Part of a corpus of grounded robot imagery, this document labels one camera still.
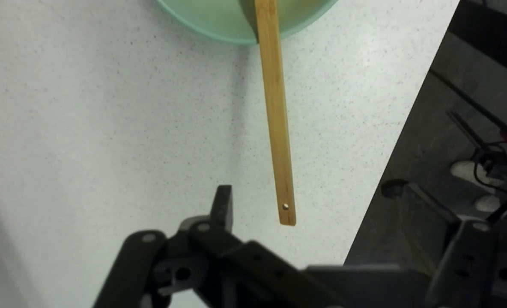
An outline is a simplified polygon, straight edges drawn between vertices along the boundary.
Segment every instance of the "black machinery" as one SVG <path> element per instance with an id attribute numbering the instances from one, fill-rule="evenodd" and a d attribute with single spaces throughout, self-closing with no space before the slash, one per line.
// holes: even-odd
<path id="1" fill-rule="evenodd" d="M 427 276 L 399 269 L 309 267 L 298 270 L 231 231 L 231 187 L 219 187 L 206 217 L 129 236 L 96 308 L 166 308 L 192 289 L 214 308 L 507 306 L 507 216 L 461 223 L 416 185 L 403 185 L 406 229 L 435 264 Z"/>

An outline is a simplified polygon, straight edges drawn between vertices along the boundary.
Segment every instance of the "green bowl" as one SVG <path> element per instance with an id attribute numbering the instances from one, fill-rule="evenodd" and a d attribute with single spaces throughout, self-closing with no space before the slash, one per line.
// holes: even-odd
<path id="1" fill-rule="evenodd" d="M 254 0 L 158 0 L 197 33 L 235 45 L 254 45 Z M 278 0 L 281 33 L 293 34 L 317 21 L 336 0 Z"/>

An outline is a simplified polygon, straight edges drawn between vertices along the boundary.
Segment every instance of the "white countertop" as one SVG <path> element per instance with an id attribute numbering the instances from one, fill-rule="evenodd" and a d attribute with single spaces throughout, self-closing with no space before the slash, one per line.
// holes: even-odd
<path id="1" fill-rule="evenodd" d="M 339 0 L 283 43 L 298 226 L 278 223 L 255 46 L 154 0 L 0 0 L 0 255 L 34 308 L 89 306 L 122 240 L 235 187 L 235 233 L 343 264 L 458 0 Z"/>

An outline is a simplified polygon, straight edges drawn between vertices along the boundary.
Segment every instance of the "wooden spoon handle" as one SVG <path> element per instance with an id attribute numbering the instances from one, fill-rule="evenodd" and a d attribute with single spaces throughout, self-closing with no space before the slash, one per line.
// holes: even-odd
<path id="1" fill-rule="evenodd" d="M 295 226 L 293 173 L 283 74 L 278 0 L 255 0 L 257 36 L 266 84 L 276 200 L 281 224 Z"/>

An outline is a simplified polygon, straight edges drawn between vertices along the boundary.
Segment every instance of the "wire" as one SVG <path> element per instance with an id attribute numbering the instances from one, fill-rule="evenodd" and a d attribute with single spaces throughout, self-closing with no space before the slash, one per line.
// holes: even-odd
<path id="1" fill-rule="evenodd" d="M 500 151 L 502 154 L 507 154 L 505 147 L 502 147 L 502 146 L 499 146 L 499 144 L 487 144 L 487 146 L 492 147 L 492 149 Z"/>
<path id="2" fill-rule="evenodd" d="M 493 188 L 493 190 L 497 190 L 497 192 L 504 192 L 504 193 L 507 193 L 505 188 L 502 188 L 502 187 L 495 187 L 495 185 L 490 185 L 490 183 L 485 183 L 483 180 L 480 180 L 480 176 L 478 176 L 478 166 L 480 166 L 480 161 L 475 161 L 473 176 L 475 176 L 476 183 L 480 183 L 480 185 L 483 185 L 483 187 L 488 187 L 488 188 Z"/>
<path id="3" fill-rule="evenodd" d="M 488 217 L 487 217 L 487 223 L 488 224 L 495 224 L 497 221 L 500 221 L 504 216 L 507 214 L 507 200 L 502 202 L 502 205 L 492 212 Z"/>
<path id="4" fill-rule="evenodd" d="M 502 144 L 507 144 L 507 140 L 487 142 L 487 146 L 502 146 Z"/>

